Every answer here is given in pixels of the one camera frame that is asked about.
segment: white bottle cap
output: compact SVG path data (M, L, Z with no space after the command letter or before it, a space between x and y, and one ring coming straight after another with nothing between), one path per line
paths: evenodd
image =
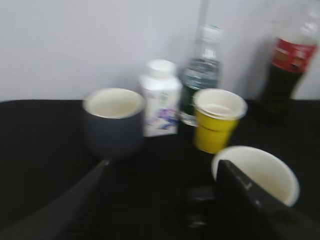
M155 79L165 79L176 74L176 65L167 60L151 60L146 66L148 75Z
M210 43L220 43L222 36L221 28L214 25L205 25L202 27L201 39Z

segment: red label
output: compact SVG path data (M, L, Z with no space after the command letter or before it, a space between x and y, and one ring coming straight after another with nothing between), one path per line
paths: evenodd
M272 64L292 73L304 73L317 48L317 45L293 44L278 39Z

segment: white cup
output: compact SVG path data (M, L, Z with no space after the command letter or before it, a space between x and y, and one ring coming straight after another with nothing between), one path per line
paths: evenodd
M212 160L212 174L217 179L220 160L229 160L255 183L288 207L298 200L300 187L293 171L272 154L249 146L231 146Z
M219 88L202 89L193 96L193 101L202 114L222 120L240 119L248 108L240 96Z

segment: water bottle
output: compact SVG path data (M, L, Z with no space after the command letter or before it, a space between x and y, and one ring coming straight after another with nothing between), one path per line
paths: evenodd
M219 43L221 30L217 26L205 25L197 38L193 58L182 75L182 98L180 119L190 126L197 126L193 103L194 94L201 89L217 88L219 83Z

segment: white wall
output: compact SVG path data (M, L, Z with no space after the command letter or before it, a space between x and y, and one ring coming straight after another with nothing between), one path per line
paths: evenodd
M209 0L207 24L224 29L221 45L221 88L245 98L255 98L265 82L273 39L285 16L304 0ZM320 54L294 95L296 99L320 99Z
M147 60L183 66L203 17L201 1L0 0L0 101L135 90ZM279 16L304 0L208 1L206 22L224 29L221 87L254 98ZM296 98L320 98L319 64L320 54Z
M183 64L201 0L0 0L0 100L135 89L144 63Z

